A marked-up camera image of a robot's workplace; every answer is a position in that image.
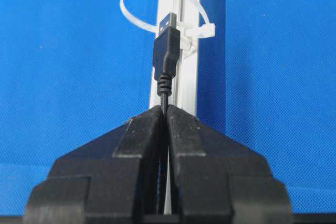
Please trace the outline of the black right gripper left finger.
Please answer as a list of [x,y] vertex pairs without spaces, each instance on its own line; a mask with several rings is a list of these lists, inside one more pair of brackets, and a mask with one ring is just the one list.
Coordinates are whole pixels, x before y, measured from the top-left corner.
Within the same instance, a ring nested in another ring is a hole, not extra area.
[[24,223],[135,223],[162,212],[155,106],[57,158],[34,187]]

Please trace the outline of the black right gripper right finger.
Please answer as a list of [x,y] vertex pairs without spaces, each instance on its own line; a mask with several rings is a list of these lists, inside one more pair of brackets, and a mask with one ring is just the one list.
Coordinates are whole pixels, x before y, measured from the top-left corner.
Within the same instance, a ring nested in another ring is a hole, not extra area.
[[182,223],[291,223],[289,196],[257,152],[173,105],[170,152]]

